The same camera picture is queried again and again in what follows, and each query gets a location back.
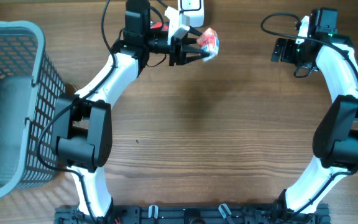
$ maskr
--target cable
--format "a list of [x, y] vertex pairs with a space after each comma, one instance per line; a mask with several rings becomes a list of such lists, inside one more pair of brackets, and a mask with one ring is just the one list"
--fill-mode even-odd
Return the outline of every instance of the cable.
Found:
[[[106, 40], [106, 36], [104, 35], [104, 17], [106, 15], [106, 11], [107, 11], [107, 8], [109, 6], [109, 2], [110, 0], [107, 0], [106, 1], [106, 6], [104, 8], [104, 11], [103, 11], [103, 15], [102, 15], [102, 19], [101, 19], [101, 32], [102, 32], [102, 36], [103, 36], [103, 40], [104, 40], [104, 43], [106, 44], [106, 47], [108, 48], [109, 52], [111, 52], [111, 49], [110, 49], [110, 46]], [[91, 207], [90, 207], [90, 201], [89, 201], [89, 198], [88, 198], [88, 195], [86, 193], [86, 189], [85, 189], [85, 182], [84, 182], [84, 178], [83, 178], [83, 175], [81, 175], [79, 172], [77, 171], [74, 171], [74, 170], [69, 170], [69, 169], [62, 169], [62, 168], [59, 168], [59, 167], [54, 167], [54, 166], [51, 166], [49, 164], [47, 164], [43, 159], [42, 159], [42, 156], [41, 156], [41, 153], [40, 153], [40, 149], [41, 149], [41, 142], [42, 142], [42, 139], [45, 137], [47, 131], [50, 129], [50, 127], [52, 126], [52, 124], [54, 122], [56, 122], [56, 120], [61, 117], [64, 113], [66, 113], [68, 110], [74, 108], [75, 106], [79, 105], [80, 103], [84, 102], [88, 97], [90, 97], [91, 95], [93, 95], [94, 93], [96, 93], [96, 91], [98, 90], [98, 88], [110, 77], [110, 75], [112, 74], [112, 72], [114, 71], [114, 68], [116, 67], [116, 58], [114, 57], [114, 54], [111, 55], [112, 57], [112, 66], [111, 66], [111, 69], [110, 71], [107, 73], [107, 75], [88, 93], [86, 94], [84, 97], [74, 101], [71, 105], [67, 106], [66, 108], [64, 108], [63, 110], [61, 110], [61, 112], [59, 112], [58, 114], [56, 114], [50, 121], [49, 123], [44, 127], [44, 129], [42, 130], [41, 134], [40, 134], [40, 137], [39, 137], [39, 140], [37, 141], [37, 144], [35, 146], [35, 150], [37, 152], [37, 159], [40, 161], [40, 163], [42, 165], [44, 165], [46, 168], [49, 168], [51, 170], [55, 170], [55, 171], [60, 171], [60, 172], [69, 172], [69, 173], [72, 173], [72, 174], [75, 174], [78, 176], [78, 180], [80, 181], [81, 183], [81, 188], [82, 188], [82, 192], [83, 192], [83, 195], [84, 195], [84, 200], [85, 200], [85, 204], [86, 204], [86, 208], [88, 209], [88, 212], [89, 212], [89, 215], [92, 219], [92, 222], [94, 224], [96, 224], [96, 219], [93, 215], [93, 212], [91, 210]]]
[[162, 18], [161, 13], [160, 13], [156, 8], [154, 8], [153, 6], [150, 6], [150, 9], [151, 9], [153, 12], [155, 12], [156, 15], [158, 15], [158, 17], [160, 18], [162, 24], [161, 24], [161, 27], [159, 28], [159, 30], [162, 30], [162, 29], [164, 28], [164, 19]]
[[160, 3], [163, 7], [165, 7], [165, 8], [168, 7], [168, 5], [165, 4], [162, 0], [157, 0], [157, 1], [158, 1], [158, 3]]
[[[303, 39], [303, 40], [309, 40], [309, 41], [314, 41], [314, 42], [317, 42], [317, 43], [320, 43], [320, 44], [323, 44], [325, 46], [328, 46], [330, 48], [332, 48], [333, 50], [337, 51], [342, 57], [344, 57], [344, 60], [351, 66], [353, 72], [354, 72], [354, 75], [356, 76], [356, 79], [357, 79], [357, 84], [358, 84], [358, 71], [356, 69], [356, 66], [352, 63], [352, 61], [350, 60], [349, 58], [349, 55], [348, 55], [348, 51], [346, 50], [342, 50], [340, 49], [339, 47], [336, 47], [335, 45], [333, 44], [330, 44], [330, 43], [327, 43], [327, 42], [324, 42], [324, 41], [321, 41], [321, 40], [317, 40], [317, 39], [313, 39], [313, 38], [309, 38], [309, 37], [301, 37], [301, 36], [298, 36], [298, 35], [290, 35], [290, 34], [281, 34], [281, 33], [278, 33], [278, 32], [272, 32], [270, 30], [267, 30], [264, 28], [264, 24], [265, 22], [270, 19], [271, 17], [275, 17], [275, 16], [289, 16], [289, 17], [293, 17], [295, 18], [297, 21], [298, 21], [298, 24], [300, 25], [301, 21], [299, 19], [299, 17], [297, 15], [294, 15], [294, 14], [291, 14], [291, 13], [287, 13], [287, 12], [279, 12], [279, 13], [275, 13], [275, 14], [271, 14], [269, 16], [267, 16], [265, 19], [263, 19], [263, 21], [260, 23], [260, 28], [268, 33], [268, 34], [272, 34], [272, 35], [276, 35], [276, 36], [279, 36], [279, 37], [287, 37], [287, 38], [292, 38], [292, 39]], [[309, 200], [308, 203], [306, 203], [303, 207], [301, 207], [298, 211], [296, 211], [295, 213], [293, 213], [290, 217], [288, 217], [287, 219], [285, 219], [284, 221], [282, 221], [280, 224], [282, 223], [285, 223], [285, 222], [288, 222], [290, 221], [293, 217], [297, 216], [298, 214], [300, 214], [304, 209], [306, 209], [307, 207], [309, 207], [310, 205], [313, 204], [313, 202], [315, 200], [317, 200], [317, 198], [327, 189], [327, 187], [331, 184], [332, 181], [334, 181], [334, 179], [339, 176], [339, 175], [354, 175], [356, 172], [358, 171], [358, 161], [357, 161], [357, 165], [354, 166], [353, 169], [351, 169], [350, 172], [337, 172], [333, 175], [330, 176], [329, 180], [323, 185], [323, 187], [320, 189], [320, 191], [311, 199]]]
[[164, 58], [159, 62], [159, 63], [157, 63], [156, 65], [152, 65], [152, 66], [150, 66], [150, 65], [147, 65], [148, 67], [150, 67], [150, 68], [152, 68], [152, 67], [156, 67], [157, 65], [160, 65], [162, 62], [164, 62], [165, 61], [165, 59], [167, 59], [167, 55], [166, 54], [164, 54]]

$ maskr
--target black cable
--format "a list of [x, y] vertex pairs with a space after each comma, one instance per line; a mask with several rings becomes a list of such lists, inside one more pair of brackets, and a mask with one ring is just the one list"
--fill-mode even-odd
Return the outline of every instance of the black cable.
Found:
[[150, 66], [150, 65], [147, 65], [148, 67], [150, 67], [150, 68], [152, 68], [152, 67], [156, 67], [157, 65], [160, 65], [162, 62], [164, 62], [165, 61], [165, 59], [167, 59], [167, 55], [166, 54], [164, 54], [164, 58], [159, 62], [159, 63], [157, 63], [156, 65], [152, 65], [152, 66]]
[[154, 8], [153, 6], [150, 6], [150, 9], [153, 12], [155, 12], [156, 15], [158, 15], [158, 17], [160, 18], [162, 24], [161, 24], [161, 27], [159, 28], [159, 30], [162, 30], [164, 28], [164, 19], [163, 19], [161, 13], [156, 8]]
[[[348, 51], [346, 50], [342, 50], [340, 49], [339, 47], [336, 47], [335, 45], [333, 44], [330, 44], [330, 43], [327, 43], [327, 42], [324, 42], [324, 41], [321, 41], [321, 40], [317, 40], [317, 39], [313, 39], [313, 38], [309, 38], [309, 37], [301, 37], [301, 36], [298, 36], [298, 35], [290, 35], [290, 34], [281, 34], [281, 33], [278, 33], [278, 32], [272, 32], [270, 30], [267, 30], [264, 28], [264, 24], [265, 22], [271, 18], [271, 17], [275, 17], [275, 16], [289, 16], [289, 17], [293, 17], [295, 19], [297, 19], [298, 21], [298, 25], [300, 25], [301, 21], [299, 19], [299, 17], [297, 15], [294, 15], [294, 14], [291, 14], [291, 13], [286, 13], [286, 12], [279, 12], [279, 13], [275, 13], [275, 14], [271, 14], [269, 16], [267, 16], [265, 19], [263, 19], [263, 21], [260, 23], [260, 28], [268, 33], [268, 34], [272, 34], [272, 35], [276, 35], [276, 36], [279, 36], [279, 37], [287, 37], [287, 38], [293, 38], [293, 39], [303, 39], [303, 40], [309, 40], [309, 41], [314, 41], [314, 42], [317, 42], [317, 43], [320, 43], [320, 44], [323, 44], [325, 46], [328, 46], [330, 48], [332, 48], [333, 50], [337, 51], [343, 58], [344, 60], [351, 66], [353, 72], [354, 72], [354, 75], [356, 76], [356, 79], [357, 79], [357, 84], [358, 84], [358, 71], [356, 69], [356, 66], [352, 63], [352, 61], [350, 60], [349, 58], [349, 55], [348, 55]], [[298, 214], [300, 214], [304, 209], [306, 209], [307, 207], [309, 207], [310, 205], [313, 204], [313, 202], [315, 200], [317, 200], [317, 198], [327, 189], [327, 187], [331, 184], [332, 181], [334, 181], [334, 179], [339, 176], [339, 175], [353, 175], [355, 174], [356, 172], [358, 171], [358, 161], [357, 161], [357, 165], [351, 169], [350, 172], [337, 172], [333, 175], [331, 175], [331, 177], [329, 178], [329, 180], [323, 185], [323, 187], [320, 189], [320, 191], [311, 199], [309, 200], [308, 203], [306, 203], [303, 207], [301, 207], [298, 211], [296, 211], [295, 213], [293, 213], [289, 218], [285, 219], [284, 221], [282, 221], [280, 224], [282, 223], [285, 223], [287, 221], [290, 221], [293, 217], [297, 216]]]
[[[102, 20], [101, 20], [101, 32], [102, 32], [102, 36], [103, 36], [103, 40], [104, 40], [104, 43], [106, 44], [106, 47], [108, 48], [109, 52], [111, 51], [110, 49], [110, 46], [106, 40], [106, 36], [104, 35], [104, 29], [103, 29], [103, 25], [104, 25], [104, 17], [106, 15], [106, 10], [107, 10], [107, 7], [109, 6], [109, 2], [110, 0], [107, 0], [106, 2], [106, 6], [104, 8], [104, 11], [103, 11], [103, 15], [102, 15]], [[76, 176], [78, 176], [78, 180], [80, 181], [81, 183], [81, 188], [82, 188], [82, 192], [83, 192], [83, 195], [84, 195], [84, 200], [85, 200], [85, 204], [86, 204], [86, 208], [88, 209], [88, 212], [89, 212], [89, 215], [92, 219], [92, 222], [94, 224], [96, 224], [96, 219], [93, 215], [93, 212], [91, 210], [91, 207], [90, 207], [90, 201], [89, 201], [89, 198], [88, 198], [88, 194], [86, 193], [86, 189], [85, 189], [85, 182], [84, 182], [84, 179], [83, 179], [83, 175], [81, 175], [79, 172], [77, 171], [74, 171], [74, 170], [69, 170], [69, 169], [62, 169], [62, 168], [59, 168], [59, 167], [54, 167], [54, 166], [51, 166], [49, 164], [47, 164], [43, 159], [42, 159], [42, 156], [41, 156], [41, 153], [40, 153], [40, 149], [41, 149], [41, 142], [42, 142], [42, 139], [45, 137], [47, 131], [50, 129], [50, 127], [52, 126], [52, 124], [54, 122], [56, 122], [56, 120], [61, 117], [64, 113], [66, 113], [68, 110], [74, 108], [75, 106], [79, 105], [80, 103], [84, 102], [88, 97], [90, 97], [91, 95], [93, 95], [94, 93], [96, 93], [96, 91], [98, 90], [98, 88], [100, 88], [100, 86], [110, 77], [110, 75], [112, 74], [112, 72], [114, 71], [114, 68], [116, 67], [116, 58], [114, 57], [114, 54], [111, 55], [112, 57], [112, 66], [111, 66], [111, 69], [110, 71], [107, 73], [107, 75], [88, 93], [86, 94], [84, 97], [74, 101], [71, 105], [67, 106], [66, 108], [64, 108], [63, 110], [61, 110], [61, 112], [59, 112], [58, 114], [56, 114], [49, 122], [48, 124], [44, 127], [44, 129], [42, 130], [41, 134], [40, 134], [40, 137], [39, 137], [39, 140], [37, 141], [37, 144], [35, 146], [35, 150], [37, 152], [37, 159], [40, 161], [40, 163], [42, 165], [44, 165], [46, 168], [48, 169], [51, 169], [51, 170], [55, 170], [55, 171], [60, 171], [60, 172], [69, 172], [69, 173], [72, 173], [72, 174], [75, 174]]]
[[165, 7], [165, 8], [168, 7], [168, 5], [165, 4], [162, 0], [157, 0], [157, 1], [158, 1], [158, 3], [160, 3], [163, 7]]

